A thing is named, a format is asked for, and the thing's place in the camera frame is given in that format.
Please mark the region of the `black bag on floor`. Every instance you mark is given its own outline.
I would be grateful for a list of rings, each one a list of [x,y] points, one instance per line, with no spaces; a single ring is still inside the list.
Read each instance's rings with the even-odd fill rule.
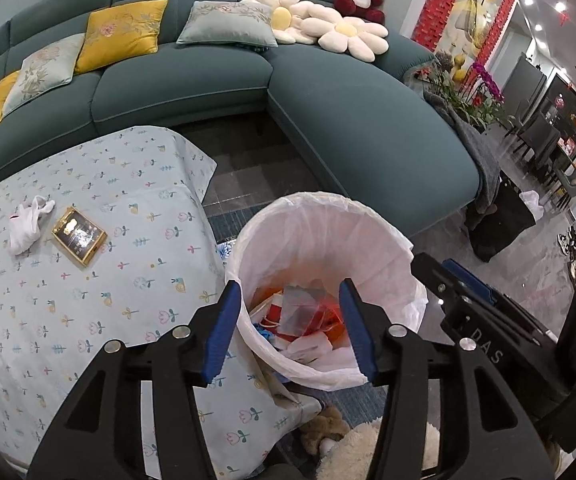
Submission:
[[[473,205],[466,207],[466,232],[474,255],[488,263],[510,246],[537,220],[520,197],[521,190],[501,171],[493,212],[479,214]]]

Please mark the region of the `light blue cushion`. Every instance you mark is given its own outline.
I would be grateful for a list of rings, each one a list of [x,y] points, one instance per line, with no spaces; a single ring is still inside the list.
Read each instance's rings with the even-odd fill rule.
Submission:
[[[4,103],[3,116],[50,90],[70,84],[84,38],[84,32],[71,35],[25,58]]]
[[[177,44],[242,44],[275,48],[271,8],[257,2],[196,1]]]

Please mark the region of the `floral light blue tablecloth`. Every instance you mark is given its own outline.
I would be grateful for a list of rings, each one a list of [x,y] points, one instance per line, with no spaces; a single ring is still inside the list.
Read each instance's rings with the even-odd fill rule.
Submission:
[[[133,127],[0,182],[0,452],[27,470],[58,408],[111,339],[154,342],[213,304],[225,268],[202,202],[215,161],[180,134]],[[9,217],[41,195],[41,237],[8,252]],[[107,233],[88,266],[53,237],[72,206]]]

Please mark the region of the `light blue cushion right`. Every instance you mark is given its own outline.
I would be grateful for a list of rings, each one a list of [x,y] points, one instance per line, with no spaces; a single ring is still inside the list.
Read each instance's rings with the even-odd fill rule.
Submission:
[[[242,44],[275,48],[271,8],[257,2],[196,1],[177,44]]]

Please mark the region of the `white daisy pillow right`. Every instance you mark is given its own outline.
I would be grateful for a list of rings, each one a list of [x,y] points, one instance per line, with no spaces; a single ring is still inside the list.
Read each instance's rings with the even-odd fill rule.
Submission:
[[[361,62],[373,63],[389,50],[388,29],[359,18],[305,18],[301,24],[305,36],[316,39],[325,51],[349,54]]]

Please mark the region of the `white daisy pillow centre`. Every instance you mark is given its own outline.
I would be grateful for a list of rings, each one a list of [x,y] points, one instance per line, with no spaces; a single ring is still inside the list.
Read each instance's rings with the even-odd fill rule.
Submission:
[[[309,0],[242,0],[263,3],[271,8],[271,30],[279,44],[313,44],[315,39],[303,34],[301,21],[312,17],[312,8],[324,9],[319,18],[330,18],[330,8]]]

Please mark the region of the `white lined trash bin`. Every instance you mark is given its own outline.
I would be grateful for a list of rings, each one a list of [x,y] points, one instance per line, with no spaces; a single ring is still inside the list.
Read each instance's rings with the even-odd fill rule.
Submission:
[[[327,370],[282,356],[254,327],[251,310],[270,292],[317,284],[335,295],[349,278],[368,304],[395,324],[419,330],[428,294],[410,271],[413,243],[370,207],[338,194],[301,192],[280,197],[239,233],[226,276],[241,287],[238,333],[264,364],[297,384],[323,391],[367,382],[352,350]]]

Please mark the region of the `grey cloth pouch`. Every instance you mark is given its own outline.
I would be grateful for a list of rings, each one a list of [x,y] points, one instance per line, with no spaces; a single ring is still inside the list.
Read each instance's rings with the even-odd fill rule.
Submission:
[[[279,333],[301,337],[319,332],[326,312],[334,304],[335,298],[324,289],[286,287],[282,292]]]

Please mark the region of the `gold black cigarette box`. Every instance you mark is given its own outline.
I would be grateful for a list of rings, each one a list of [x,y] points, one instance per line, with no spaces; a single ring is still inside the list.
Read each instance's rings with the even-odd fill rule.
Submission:
[[[107,239],[102,228],[72,206],[55,223],[52,234],[58,245],[80,266],[88,266]]]

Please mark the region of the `yellow cushion centre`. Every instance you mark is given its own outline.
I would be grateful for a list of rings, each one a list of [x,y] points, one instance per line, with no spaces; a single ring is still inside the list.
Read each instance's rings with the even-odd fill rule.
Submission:
[[[75,74],[94,72],[136,56],[157,53],[169,0],[145,0],[90,13]]]

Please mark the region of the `potted orchid plants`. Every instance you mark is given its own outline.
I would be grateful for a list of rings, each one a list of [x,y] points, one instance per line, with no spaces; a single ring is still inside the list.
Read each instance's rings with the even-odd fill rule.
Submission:
[[[508,117],[504,96],[492,75],[479,62],[466,66],[466,55],[440,51],[435,60],[413,73],[422,89],[440,96],[457,115],[483,133],[490,124]]]

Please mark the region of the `orange plastic bag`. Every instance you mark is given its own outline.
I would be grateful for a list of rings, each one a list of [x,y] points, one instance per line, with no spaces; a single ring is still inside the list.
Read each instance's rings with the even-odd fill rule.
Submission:
[[[277,292],[257,327],[275,339],[289,342],[323,334],[330,344],[335,344],[345,333],[337,298],[317,287],[288,286]]]

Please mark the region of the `light blue cushion left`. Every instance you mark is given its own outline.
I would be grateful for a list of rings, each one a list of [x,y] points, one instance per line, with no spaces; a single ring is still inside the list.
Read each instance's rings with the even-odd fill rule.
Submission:
[[[4,103],[3,116],[50,90],[70,84],[84,38],[84,32],[71,35],[25,58]]]

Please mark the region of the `grey throw blanket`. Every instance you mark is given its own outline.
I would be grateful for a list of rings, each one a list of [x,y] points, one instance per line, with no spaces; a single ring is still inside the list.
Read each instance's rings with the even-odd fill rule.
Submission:
[[[466,228],[474,230],[486,216],[497,210],[495,200],[501,184],[501,169],[496,156],[476,126],[480,123],[466,103],[459,98],[455,84],[436,61],[410,68],[404,75],[404,84],[418,93],[447,125],[472,158],[478,170],[478,191],[466,211]]]

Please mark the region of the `white daisy pillow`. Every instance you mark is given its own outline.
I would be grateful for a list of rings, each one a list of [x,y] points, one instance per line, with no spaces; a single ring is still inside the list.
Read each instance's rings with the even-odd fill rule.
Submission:
[[[303,34],[301,21],[312,17],[312,8],[324,9],[319,18],[330,18],[330,8],[309,0],[242,0],[263,3],[271,8],[271,30],[279,44],[313,44],[315,39]]]
[[[349,54],[361,62],[373,63],[389,50],[388,29],[359,18],[305,18],[301,24],[305,36],[316,39],[325,51]]]

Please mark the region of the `red gold wall screen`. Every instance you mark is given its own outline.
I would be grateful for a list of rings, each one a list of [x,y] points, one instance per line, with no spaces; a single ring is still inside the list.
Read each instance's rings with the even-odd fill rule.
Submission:
[[[455,70],[485,65],[518,0],[425,0],[411,39],[450,58]]]

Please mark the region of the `teal sectional sofa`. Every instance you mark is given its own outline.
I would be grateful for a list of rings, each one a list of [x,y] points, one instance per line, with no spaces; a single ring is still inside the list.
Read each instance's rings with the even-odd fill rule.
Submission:
[[[90,13],[133,1],[140,0],[42,0],[8,18],[0,25],[0,80],[39,48],[84,32]],[[304,44],[263,53],[182,46],[177,38],[197,1],[166,0],[157,51],[75,76],[3,119],[0,181],[131,126],[260,112],[274,118],[327,190],[370,206],[408,235],[474,200],[473,159],[405,82],[432,61],[428,49],[394,32],[371,63]]]

